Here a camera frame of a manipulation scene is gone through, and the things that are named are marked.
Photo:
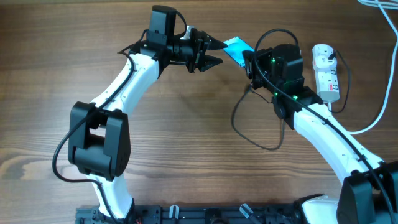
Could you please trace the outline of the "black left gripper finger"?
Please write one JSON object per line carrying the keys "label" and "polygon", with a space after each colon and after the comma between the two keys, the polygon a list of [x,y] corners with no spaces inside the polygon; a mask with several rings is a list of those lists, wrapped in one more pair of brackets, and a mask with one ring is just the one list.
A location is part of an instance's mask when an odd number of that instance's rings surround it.
{"label": "black left gripper finger", "polygon": [[223,63],[223,60],[211,55],[205,55],[199,63],[198,69],[200,72],[205,72],[208,69]]}
{"label": "black left gripper finger", "polygon": [[215,39],[214,37],[208,35],[207,37],[207,50],[221,50],[227,48],[227,44]]}

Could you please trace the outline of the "Galaxy smartphone with cyan screen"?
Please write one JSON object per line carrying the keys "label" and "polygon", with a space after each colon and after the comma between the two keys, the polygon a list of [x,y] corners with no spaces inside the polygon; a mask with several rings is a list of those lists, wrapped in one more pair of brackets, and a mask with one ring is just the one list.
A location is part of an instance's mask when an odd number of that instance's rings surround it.
{"label": "Galaxy smartphone with cyan screen", "polygon": [[223,50],[241,67],[245,67],[243,52],[248,50],[253,52],[254,49],[248,45],[243,39],[240,37],[233,37],[229,40],[224,41],[227,45]]}

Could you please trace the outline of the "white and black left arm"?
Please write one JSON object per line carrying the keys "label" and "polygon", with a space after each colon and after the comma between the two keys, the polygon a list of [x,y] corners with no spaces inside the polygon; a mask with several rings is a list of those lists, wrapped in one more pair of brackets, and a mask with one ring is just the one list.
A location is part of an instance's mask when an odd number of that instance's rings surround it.
{"label": "white and black left arm", "polygon": [[222,63],[206,51],[227,45],[188,25],[175,34],[178,17],[182,14],[172,7],[154,5],[149,28],[118,52],[127,58],[119,75],[91,102],[78,101],[71,109],[69,131],[55,149],[52,170],[60,180],[72,182],[57,169],[60,151],[67,145],[69,163],[85,175],[79,182],[92,183],[99,199],[92,222],[138,223],[124,171],[131,155],[129,115],[146,90],[169,65],[183,65],[194,73]]}

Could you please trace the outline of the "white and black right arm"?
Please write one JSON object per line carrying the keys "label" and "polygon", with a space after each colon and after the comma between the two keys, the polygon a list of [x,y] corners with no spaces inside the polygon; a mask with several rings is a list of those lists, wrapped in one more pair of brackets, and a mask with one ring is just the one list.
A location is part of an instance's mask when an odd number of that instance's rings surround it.
{"label": "white and black right arm", "polygon": [[255,88],[272,94],[275,114],[307,139],[341,182],[338,199],[324,194],[296,201],[302,223],[397,223],[397,162],[384,162],[337,122],[304,84],[297,42],[242,52]]}

